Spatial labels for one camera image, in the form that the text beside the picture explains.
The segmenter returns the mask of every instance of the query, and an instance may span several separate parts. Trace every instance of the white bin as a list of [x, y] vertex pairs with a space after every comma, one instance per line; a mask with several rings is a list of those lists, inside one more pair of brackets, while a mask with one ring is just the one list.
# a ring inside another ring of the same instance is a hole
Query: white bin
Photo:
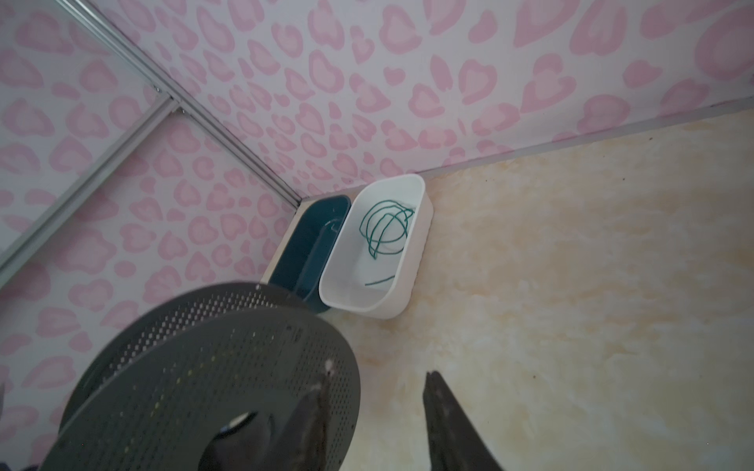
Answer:
[[[403, 251], [399, 255], [377, 255], [375, 260], [359, 226], [367, 212], [383, 200], [398, 201], [415, 212], [409, 220]], [[425, 181], [418, 175], [379, 180], [364, 188], [343, 221], [322, 273], [322, 301], [330, 307], [379, 319], [403, 312], [411, 298], [433, 214]], [[393, 275], [393, 280], [365, 286]]]

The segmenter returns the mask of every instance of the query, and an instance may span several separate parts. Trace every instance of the short green wire piece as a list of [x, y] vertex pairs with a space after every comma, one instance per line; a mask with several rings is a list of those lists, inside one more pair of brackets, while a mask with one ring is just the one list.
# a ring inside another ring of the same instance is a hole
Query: short green wire piece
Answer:
[[[380, 250], [380, 246], [383, 243], [393, 243], [403, 239], [404, 237], [407, 238], [409, 236], [409, 220], [412, 216], [414, 216], [413, 209], [404, 206], [403, 204], [398, 203], [395, 200], [380, 201], [366, 212], [364, 217], [361, 219], [361, 224], [359, 224], [359, 233], [362, 235], [362, 237], [364, 237], [364, 239], [366, 239], [366, 242], [369, 246], [369, 254], [372, 256], [372, 258], [376, 260], [377, 255], [397, 255], [403, 251], [405, 246], [401, 247], [400, 250], [392, 251], [387, 249]], [[382, 226], [382, 230], [379, 231], [380, 225], [383, 224], [383, 222], [384, 225]], [[401, 229], [403, 229], [400, 235], [390, 240], [383, 239], [383, 237], [385, 237], [385, 232], [394, 222], [396, 222], [401, 227]], [[364, 286], [376, 285], [385, 281], [392, 280], [393, 278], [395, 278], [395, 275], [389, 278], [385, 278], [384, 280], [366, 283]]]

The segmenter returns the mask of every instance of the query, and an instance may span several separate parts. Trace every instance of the coiled green wire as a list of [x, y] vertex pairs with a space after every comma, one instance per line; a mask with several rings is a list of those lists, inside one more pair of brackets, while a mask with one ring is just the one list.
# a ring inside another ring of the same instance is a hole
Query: coiled green wire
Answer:
[[[414, 216], [414, 210], [407, 206], [404, 206], [401, 203], [398, 203], [396, 200], [380, 201], [366, 212], [364, 217], [361, 219], [361, 224], [359, 224], [359, 233], [362, 237], [364, 237], [364, 239], [366, 239], [369, 247], [369, 254], [372, 256], [372, 258], [376, 260], [377, 255], [397, 255], [403, 251], [405, 246], [396, 251], [380, 250], [380, 246], [383, 243], [393, 243], [403, 239], [404, 237], [408, 237], [409, 220], [412, 216]], [[380, 224], [386, 219], [387, 222], [380, 231]], [[394, 239], [383, 239], [383, 237], [385, 237], [385, 232], [388, 230], [388, 227], [390, 227], [390, 225], [394, 222], [397, 222], [398, 225], [400, 225], [400, 227], [403, 229], [402, 233]], [[364, 286], [376, 285], [384, 281], [392, 280], [393, 278], [395, 278], [395, 275], [389, 278], [385, 278], [384, 280], [366, 283]]]

